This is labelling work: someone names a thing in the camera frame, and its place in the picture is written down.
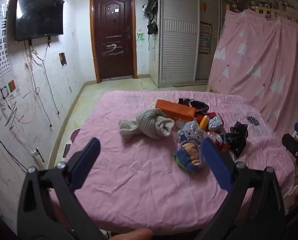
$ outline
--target pink curtain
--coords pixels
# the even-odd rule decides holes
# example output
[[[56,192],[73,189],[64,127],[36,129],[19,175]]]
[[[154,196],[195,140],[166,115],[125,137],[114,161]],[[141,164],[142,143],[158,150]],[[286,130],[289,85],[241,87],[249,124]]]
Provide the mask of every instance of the pink curtain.
[[[251,101],[282,137],[298,122],[298,25],[251,10],[227,11],[209,85]]]

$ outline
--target eye chart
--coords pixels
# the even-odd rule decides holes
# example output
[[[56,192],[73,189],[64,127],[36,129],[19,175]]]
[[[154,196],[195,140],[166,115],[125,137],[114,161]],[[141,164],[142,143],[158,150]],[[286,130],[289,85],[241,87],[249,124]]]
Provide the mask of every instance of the eye chart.
[[[3,94],[16,90],[12,64],[7,46],[7,19],[9,0],[0,0],[0,87]]]

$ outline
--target green scribble on wall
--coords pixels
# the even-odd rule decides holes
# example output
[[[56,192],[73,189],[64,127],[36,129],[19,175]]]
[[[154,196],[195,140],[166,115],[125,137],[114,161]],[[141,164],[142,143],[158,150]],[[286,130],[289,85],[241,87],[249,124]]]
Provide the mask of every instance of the green scribble on wall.
[[[145,34],[144,33],[137,33],[138,38],[137,41],[144,41],[145,40]]]

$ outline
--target yellow marble floor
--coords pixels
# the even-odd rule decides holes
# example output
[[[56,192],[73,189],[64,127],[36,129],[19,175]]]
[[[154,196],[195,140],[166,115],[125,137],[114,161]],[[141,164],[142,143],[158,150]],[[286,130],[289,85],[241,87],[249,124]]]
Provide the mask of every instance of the yellow marble floor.
[[[168,87],[157,88],[150,78],[143,79],[124,79],[115,81],[101,82],[86,86],[69,118],[64,135],[62,137],[60,147],[55,164],[61,161],[66,143],[69,141],[72,132],[81,128],[94,109],[95,105],[104,93],[124,90],[124,91],[200,91],[205,92],[207,85],[185,86],[185,87]]]

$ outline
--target dark brown wooden door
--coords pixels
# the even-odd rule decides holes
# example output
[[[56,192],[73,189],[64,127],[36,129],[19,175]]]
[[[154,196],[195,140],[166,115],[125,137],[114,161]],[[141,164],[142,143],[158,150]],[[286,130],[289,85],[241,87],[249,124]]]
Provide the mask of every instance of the dark brown wooden door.
[[[132,0],[94,0],[100,78],[133,76]]]

